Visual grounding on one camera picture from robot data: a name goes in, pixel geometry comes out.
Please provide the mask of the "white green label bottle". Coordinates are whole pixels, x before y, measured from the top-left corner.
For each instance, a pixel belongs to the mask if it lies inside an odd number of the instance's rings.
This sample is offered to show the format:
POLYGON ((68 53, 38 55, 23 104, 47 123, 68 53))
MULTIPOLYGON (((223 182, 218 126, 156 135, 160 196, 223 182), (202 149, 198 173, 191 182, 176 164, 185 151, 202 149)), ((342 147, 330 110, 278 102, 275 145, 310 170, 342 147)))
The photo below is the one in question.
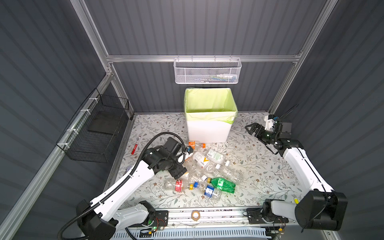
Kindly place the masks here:
POLYGON ((221 153, 219 153, 213 149, 207 149, 206 158, 208 160, 212 161, 213 163, 216 163, 219 165, 224 165, 224 166, 230 165, 230 161, 227 160, 223 154, 221 154, 221 153))

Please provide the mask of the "blue label clear bottle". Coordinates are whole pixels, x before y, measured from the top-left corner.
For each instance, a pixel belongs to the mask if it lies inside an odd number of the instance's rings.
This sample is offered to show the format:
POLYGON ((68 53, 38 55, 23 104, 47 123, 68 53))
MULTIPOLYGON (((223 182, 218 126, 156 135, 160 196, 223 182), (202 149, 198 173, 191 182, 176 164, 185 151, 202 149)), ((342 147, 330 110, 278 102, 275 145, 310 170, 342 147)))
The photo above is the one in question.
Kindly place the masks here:
POLYGON ((202 193, 205 197, 212 199, 214 201, 218 201, 221 199, 222 192, 219 189, 214 188, 211 185, 208 185, 207 183, 200 183, 200 182, 194 182, 189 184, 190 190, 198 190, 200 193, 202 193))

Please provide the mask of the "orange cap bottle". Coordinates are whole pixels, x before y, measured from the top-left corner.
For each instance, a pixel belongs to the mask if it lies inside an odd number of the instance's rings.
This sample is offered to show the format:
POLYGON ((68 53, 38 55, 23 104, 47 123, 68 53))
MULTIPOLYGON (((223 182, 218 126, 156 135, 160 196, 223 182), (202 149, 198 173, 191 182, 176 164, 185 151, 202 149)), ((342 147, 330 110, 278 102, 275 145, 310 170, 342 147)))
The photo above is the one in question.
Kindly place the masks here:
POLYGON ((189 141, 185 144, 186 147, 191 147, 193 150, 199 151, 206 148, 206 144, 199 141, 189 141))

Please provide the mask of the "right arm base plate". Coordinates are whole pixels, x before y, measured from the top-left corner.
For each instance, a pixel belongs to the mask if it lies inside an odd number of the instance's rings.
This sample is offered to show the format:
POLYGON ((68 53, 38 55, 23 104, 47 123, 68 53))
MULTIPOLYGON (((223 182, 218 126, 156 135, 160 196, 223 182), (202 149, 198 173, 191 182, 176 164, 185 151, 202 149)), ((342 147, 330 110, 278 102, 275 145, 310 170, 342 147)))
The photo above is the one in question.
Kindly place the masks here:
POLYGON ((245 211, 249 224, 287 224, 288 218, 277 216, 270 210, 264 210, 262 207, 247 208, 245 211))

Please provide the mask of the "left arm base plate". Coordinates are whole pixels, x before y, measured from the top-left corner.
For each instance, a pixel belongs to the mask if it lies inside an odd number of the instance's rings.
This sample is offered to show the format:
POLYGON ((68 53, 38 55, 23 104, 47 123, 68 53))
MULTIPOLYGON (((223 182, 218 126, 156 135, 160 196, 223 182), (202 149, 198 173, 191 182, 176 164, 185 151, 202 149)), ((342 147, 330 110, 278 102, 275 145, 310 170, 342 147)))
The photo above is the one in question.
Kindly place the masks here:
POLYGON ((135 224, 129 226, 129 228, 139 228, 139 227, 166 227, 168 225, 169 211, 155 211, 155 215, 150 221, 144 221, 140 224, 135 224))

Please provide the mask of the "red label clear bottle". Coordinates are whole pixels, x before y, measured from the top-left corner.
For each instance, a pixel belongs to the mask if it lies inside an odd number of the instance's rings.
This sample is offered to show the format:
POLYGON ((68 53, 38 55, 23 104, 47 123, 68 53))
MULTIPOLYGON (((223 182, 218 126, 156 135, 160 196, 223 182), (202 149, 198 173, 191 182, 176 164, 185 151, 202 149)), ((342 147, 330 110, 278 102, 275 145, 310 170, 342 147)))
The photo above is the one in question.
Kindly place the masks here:
POLYGON ((193 190, 194 185, 186 182, 185 180, 175 180, 172 178, 167 178, 164 182, 164 189, 181 193, 184 190, 193 190))

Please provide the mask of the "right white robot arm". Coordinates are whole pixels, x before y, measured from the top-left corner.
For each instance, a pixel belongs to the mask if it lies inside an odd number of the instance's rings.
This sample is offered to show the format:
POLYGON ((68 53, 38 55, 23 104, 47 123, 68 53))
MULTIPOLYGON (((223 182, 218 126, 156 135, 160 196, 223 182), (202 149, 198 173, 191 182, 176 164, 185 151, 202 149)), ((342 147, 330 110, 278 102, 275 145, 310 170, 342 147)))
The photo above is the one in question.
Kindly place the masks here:
POLYGON ((290 165, 304 189, 305 195, 297 204, 267 199, 261 211, 264 221, 274 223, 277 219, 288 219, 296 221, 303 230, 339 231, 348 199, 324 180, 310 161, 301 142, 283 132, 282 122, 271 118, 267 118, 264 126, 253 123, 245 129, 266 147, 273 146, 276 149, 276 154, 290 165))

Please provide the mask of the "green sprite bottle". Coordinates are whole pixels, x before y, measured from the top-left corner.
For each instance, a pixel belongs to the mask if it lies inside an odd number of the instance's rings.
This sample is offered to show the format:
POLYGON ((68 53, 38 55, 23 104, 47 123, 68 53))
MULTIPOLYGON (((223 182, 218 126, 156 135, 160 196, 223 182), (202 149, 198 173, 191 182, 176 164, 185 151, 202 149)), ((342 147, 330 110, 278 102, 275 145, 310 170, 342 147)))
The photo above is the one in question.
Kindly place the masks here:
POLYGON ((219 189, 223 192, 234 194, 236 184, 225 179, 225 178, 207 178, 208 184, 211 184, 214 188, 219 189))

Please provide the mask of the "clear bottle white cap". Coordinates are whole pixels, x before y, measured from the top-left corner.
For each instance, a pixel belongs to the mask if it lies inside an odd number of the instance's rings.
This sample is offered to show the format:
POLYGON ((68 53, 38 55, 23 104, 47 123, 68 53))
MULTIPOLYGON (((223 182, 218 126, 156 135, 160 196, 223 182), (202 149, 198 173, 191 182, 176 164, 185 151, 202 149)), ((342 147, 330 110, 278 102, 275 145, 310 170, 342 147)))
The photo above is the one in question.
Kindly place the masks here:
POLYGON ((230 163, 231 162, 229 160, 225 162, 223 172, 231 182, 235 184, 240 184, 244 180, 244 176, 240 172, 235 170, 233 167, 231 167, 230 163))

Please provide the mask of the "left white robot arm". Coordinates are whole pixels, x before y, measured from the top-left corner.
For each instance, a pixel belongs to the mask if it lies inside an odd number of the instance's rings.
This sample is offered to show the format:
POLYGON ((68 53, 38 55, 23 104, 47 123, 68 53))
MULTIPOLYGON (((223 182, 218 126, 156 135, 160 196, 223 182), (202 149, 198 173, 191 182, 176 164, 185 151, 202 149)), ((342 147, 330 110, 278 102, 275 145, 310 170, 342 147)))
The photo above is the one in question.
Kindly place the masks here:
POLYGON ((144 183, 157 173, 166 171, 178 180, 187 169, 183 166, 194 150, 180 138, 169 137, 163 145, 147 144, 137 162, 109 189, 91 202, 81 201, 76 208, 77 225, 84 240, 109 240, 116 231, 131 226, 156 225, 156 210, 147 201, 121 209, 122 204, 144 183))

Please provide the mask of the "white yellow label bottle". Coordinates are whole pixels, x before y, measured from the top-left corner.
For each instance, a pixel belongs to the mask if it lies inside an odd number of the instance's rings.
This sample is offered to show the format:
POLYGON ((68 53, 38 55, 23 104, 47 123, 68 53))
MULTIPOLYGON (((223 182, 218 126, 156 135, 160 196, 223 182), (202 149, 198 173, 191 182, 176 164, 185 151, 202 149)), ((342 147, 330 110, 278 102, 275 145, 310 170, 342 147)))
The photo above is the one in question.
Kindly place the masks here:
POLYGON ((207 165, 210 163, 210 160, 202 152, 195 152, 189 157, 187 163, 193 169, 203 170, 206 169, 207 165))

